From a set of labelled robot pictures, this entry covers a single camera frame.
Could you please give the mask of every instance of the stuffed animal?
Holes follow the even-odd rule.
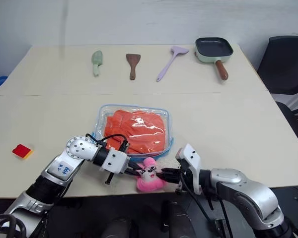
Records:
[[[143,163],[144,165],[139,164],[142,170],[137,170],[140,175],[140,177],[137,178],[137,188],[144,192],[151,192],[163,188],[166,181],[163,181],[156,175],[157,168],[154,158],[145,158]]]

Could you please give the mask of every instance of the plastic container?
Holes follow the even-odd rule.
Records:
[[[163,125],[164,125],[164,147],[161,151],[155,152],[138,152],[138,153],[128,153],[128,156],[131,157],[133,161],[142,161],[147,157],[153,157],[155,159],[164,156],[167,154],[171,148],[173,138],[171,133],[171,118],[170,114],[167,110],[159,109],[159,108],[148,108],[148,107],[139,107],[133,105],[118,105],[118,104],[107,104],[102,106],[99,109],[97,116],[97,123],[95,126],[95,131],[92,133],[96,139],[102,139],[105,137],[105,128],[107,125],[107,118],[112,117],[115,112],[123,110],[129,113],[154,113],[160,116]]]

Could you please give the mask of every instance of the orange cloth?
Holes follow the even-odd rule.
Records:
[[[165,146],[165,127],[161,117],[154,113],[135,111],[133,113],[118,110],[107,117],[104,135],[123,134],[130,147],[129,154],[159,152]],[[108,147],[119,149],[121,137],[107,140]]]

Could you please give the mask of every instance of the square frying pan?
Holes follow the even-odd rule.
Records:
[[[215,63],[222,80],[228,79],[228,73],[223,66],[233,54],[233,49],[226,39],[220,37],[199,38],[195,41],[196,56],[201,62]]]

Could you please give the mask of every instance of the white wall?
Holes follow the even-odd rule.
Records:
[[[257,67],[277,35],[298,35],[298,0],[0,0],[0,75],[31,45],[184,44],[205,36],[239,43]]]

